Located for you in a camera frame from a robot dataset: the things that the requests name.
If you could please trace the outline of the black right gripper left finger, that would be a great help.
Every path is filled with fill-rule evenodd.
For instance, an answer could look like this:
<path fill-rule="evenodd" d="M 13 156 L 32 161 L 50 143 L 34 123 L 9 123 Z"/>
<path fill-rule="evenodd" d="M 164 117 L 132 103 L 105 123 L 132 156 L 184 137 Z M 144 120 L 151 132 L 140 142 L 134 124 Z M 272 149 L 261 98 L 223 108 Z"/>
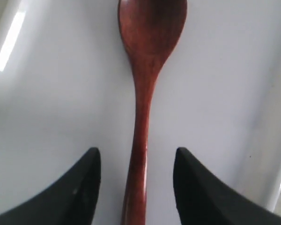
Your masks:
<path fill-rule="evenodd" d="M 90 225 L 100 183 L 100 151 L 90 148 L 47 189 L 0 214 L 0 225 Z"/>

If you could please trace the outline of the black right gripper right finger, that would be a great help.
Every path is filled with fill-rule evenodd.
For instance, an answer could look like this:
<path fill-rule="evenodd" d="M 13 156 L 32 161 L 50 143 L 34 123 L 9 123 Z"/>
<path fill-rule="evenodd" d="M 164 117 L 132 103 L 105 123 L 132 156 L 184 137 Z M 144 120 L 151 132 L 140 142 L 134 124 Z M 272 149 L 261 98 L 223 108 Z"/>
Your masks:
<path fill-rule="evenodd" d="M 227 186 L 184 147 L 176 151 L 173 187 L 183 225 L 281 225 L 280 216 Z"/>

